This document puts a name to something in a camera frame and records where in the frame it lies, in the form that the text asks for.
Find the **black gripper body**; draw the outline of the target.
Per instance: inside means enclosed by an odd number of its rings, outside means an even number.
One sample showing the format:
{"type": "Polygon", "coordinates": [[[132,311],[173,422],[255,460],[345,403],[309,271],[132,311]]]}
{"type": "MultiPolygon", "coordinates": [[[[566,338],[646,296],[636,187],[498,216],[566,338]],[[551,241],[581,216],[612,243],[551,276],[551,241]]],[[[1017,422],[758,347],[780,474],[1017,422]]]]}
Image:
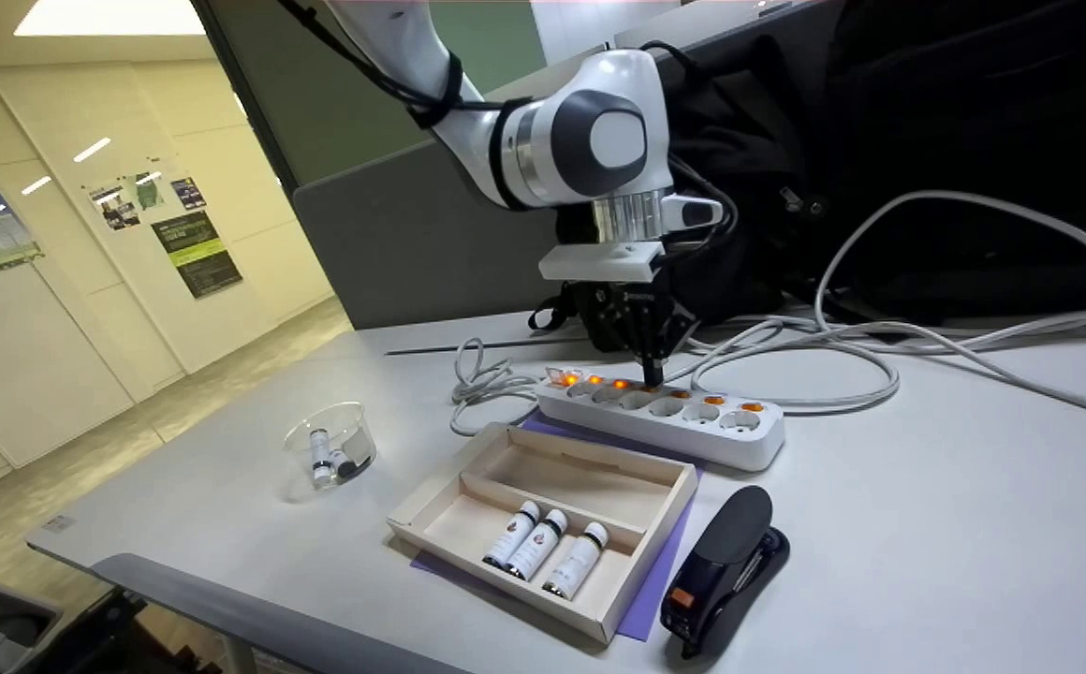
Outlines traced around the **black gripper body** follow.
{"type": "Polygon", "coordinates": [[[670,354],[696,319],[656,283],[582,283],[576,311],[596,347],[670,354]]]}

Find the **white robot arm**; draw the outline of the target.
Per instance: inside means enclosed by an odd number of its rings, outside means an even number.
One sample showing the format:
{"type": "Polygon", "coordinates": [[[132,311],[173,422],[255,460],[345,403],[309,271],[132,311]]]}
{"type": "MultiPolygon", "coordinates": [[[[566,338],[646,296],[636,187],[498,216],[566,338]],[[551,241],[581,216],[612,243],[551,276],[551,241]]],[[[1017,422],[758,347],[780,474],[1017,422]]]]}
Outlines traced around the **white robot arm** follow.
{"type": "Polygon", "coordinates": [[[696,319],[664,287],[665,241],[727,220],[727,203],[677,196],[665,90],[650,51],[602,47],[544,97],[489,101],[438,36],[428,0],[275,0],[308,34],[403,106],[501,211],[589,205],[596,241],[552,243],[537,275],[602,283],[612,338],[664,382],[696,319]]]}

